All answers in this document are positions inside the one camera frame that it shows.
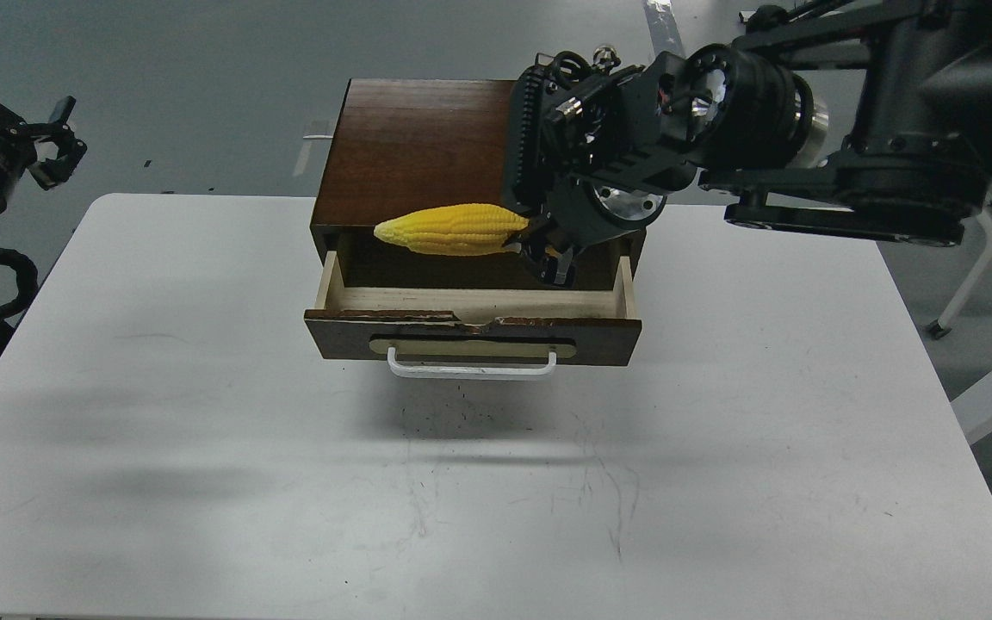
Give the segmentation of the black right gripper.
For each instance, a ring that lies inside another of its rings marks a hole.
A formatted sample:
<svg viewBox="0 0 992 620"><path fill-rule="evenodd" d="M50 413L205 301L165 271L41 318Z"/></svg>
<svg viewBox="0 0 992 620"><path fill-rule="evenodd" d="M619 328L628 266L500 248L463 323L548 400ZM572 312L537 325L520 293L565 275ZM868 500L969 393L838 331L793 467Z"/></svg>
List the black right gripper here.
<svg viewBox="0 0 992 620"><path fill-rule="evenodd" d="M574 251L641 231L692 184L685 68L669 53L619 67L564 51L536 58L513 83L505 204L529 220L506 250L540 285L573 287Z"/></svg>

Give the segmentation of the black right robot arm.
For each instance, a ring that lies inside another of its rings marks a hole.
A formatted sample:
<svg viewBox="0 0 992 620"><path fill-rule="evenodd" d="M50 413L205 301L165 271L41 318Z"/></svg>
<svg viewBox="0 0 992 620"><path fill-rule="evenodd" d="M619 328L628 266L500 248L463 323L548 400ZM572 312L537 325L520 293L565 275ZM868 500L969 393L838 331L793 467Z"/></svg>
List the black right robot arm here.
<svg viewBox="0 0 992 620"><path fill-rule="evenodd" d="M736 226L959 244L992 183L992 1L765 4L686 58L564 51L513 85L501 203L528 224L501 247L544 285L693 183Z"/></svg>

